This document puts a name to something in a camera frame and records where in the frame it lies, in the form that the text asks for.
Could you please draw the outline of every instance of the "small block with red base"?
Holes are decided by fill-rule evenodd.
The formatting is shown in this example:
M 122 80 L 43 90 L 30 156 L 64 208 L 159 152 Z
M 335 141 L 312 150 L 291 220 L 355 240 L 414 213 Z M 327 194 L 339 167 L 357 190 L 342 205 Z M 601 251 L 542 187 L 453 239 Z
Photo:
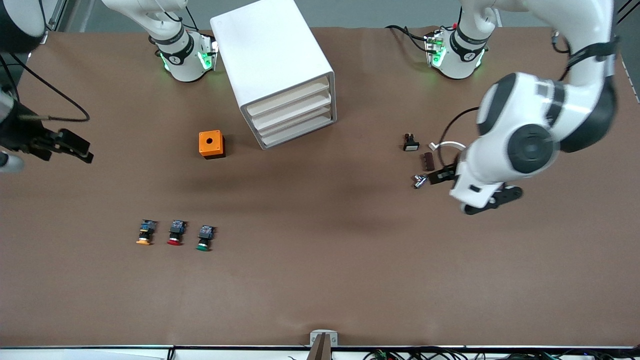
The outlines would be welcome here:
M 198 151 L 203 158 L 219 159 L 227 156 L 225 137 L 220 130 L 203 131 L 198 135 Z
M 182 234 L 184 234 L 186 223 L 182 220 L 174 220 L 171 223 L 171 229 L 169 229 L 169 241 L 166 242 L 169 245 L 180 246 L 182 245 Z
M 211 239 L 213 239 L 213 234 L 215 232 L 216 232 L 215 227 L 203 225 L 200 228 L 200 234 L 198 234 L 200 241 L 198 241 L 198 246 L 196 247 L 196 250 L 209 251 L 209 245 L 211 244 Z
M 140 225 L 140 235 L 136 243 L 140 245 L 151 245 L 151 236 L 156 231 L 156 222 L 153 220 L 142 220 Z

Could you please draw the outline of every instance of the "white box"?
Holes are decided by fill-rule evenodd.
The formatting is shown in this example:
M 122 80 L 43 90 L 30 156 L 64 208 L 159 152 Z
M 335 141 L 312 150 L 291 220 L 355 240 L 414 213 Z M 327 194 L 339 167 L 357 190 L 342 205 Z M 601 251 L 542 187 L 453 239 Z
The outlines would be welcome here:
M 293 0 L 211 18 L 231 87 L 263 149 L 336 121 L 335 76 Z

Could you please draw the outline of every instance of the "orange box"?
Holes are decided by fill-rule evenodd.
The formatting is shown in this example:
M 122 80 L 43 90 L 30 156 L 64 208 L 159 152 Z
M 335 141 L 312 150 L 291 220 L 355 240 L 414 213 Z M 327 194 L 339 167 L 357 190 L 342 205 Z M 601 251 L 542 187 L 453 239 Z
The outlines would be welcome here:
M 224 158 L 225 137 L 220 130 L 203 131 L 198 137 L 198 150 L 205 159 Z

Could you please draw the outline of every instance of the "brown tabletop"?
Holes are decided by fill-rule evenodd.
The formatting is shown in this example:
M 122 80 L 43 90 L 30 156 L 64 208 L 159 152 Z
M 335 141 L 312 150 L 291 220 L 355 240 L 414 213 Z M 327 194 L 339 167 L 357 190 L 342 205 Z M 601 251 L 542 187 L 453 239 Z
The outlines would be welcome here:
M 338 123 L 263 151 L 223 67 L 179 83 L 144 33 L 52 33 L 28 65 L 92 120 L 47 126 L 83 136 L 95 160 L 23 155 L 22 173 L 0 176 L 0 343 L 289 345 L 317 328 L 343 345 L 638 343 L 640 108 L 620 62 L 609 136 L 469 217 L 450 184 L 412 188 L 420 158 L 403 134 L 437 142 L 510 72 L 558 77 L 548 29 L 498 29 L 461 81 L 398 32 L 314 34 Z M 28 74 L 20 94 L 79 116 Z M 473 140 L 474 116 L 449 140 Z M 227 158 L 198 154 L 211 129 Z M 135 243 L 143 218 L 159 221 L 150 247 Z M 165 244 L 173 219 L 189 222 L 182 247 Z M 204 224 L 218 228 L 208 253 Z

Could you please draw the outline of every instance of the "round black joint cover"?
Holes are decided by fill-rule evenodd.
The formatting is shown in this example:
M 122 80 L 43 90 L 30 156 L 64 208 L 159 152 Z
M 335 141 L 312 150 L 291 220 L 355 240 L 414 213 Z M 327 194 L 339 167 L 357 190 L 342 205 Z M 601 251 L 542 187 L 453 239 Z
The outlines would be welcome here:
M 530 174 L 544 167 L 554 154 L 551 134 L 540 125 L 528 124 L 518 128 L 509 139 L 507 153 L 517 172 Z

